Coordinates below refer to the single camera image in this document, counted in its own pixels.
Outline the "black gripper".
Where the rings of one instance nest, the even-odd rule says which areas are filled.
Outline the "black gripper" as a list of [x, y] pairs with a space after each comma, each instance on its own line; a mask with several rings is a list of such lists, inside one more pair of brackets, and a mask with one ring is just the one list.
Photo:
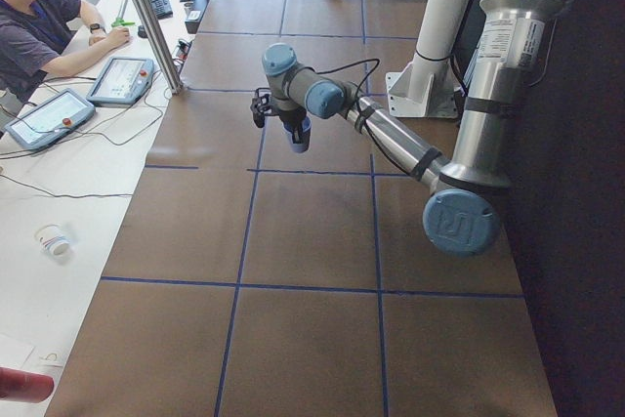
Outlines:
[[294, 108], [282, 109], [278, 106], [279, 104], [280, 100], [272, 95], [270, 88], [255, 89], [250, 105], [254, 124], [258, 128], [264, 128], [267, 118], [278, 117], [284, 126], [293, 128], [291, 142], [300, 143], [302, 141], [301, 123], [306, 118], [305, 109], [297, 104]]

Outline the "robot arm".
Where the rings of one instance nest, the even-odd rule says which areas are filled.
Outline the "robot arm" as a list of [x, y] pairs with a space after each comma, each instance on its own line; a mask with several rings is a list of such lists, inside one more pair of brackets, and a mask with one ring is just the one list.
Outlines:
[[428, 239], [452, 255], [479, 255], [500, 232], [510, 187], [503, 154], [544, 29], [570, 1], [428, 0], [412, 60], [386, 77], [387, 106], [273, 44], [262, 57], [268, 84], [252, 99], [254, 122], [279, 118], [291, 148], [304, 152], [313, 117], [343, 117], [429, 188]]

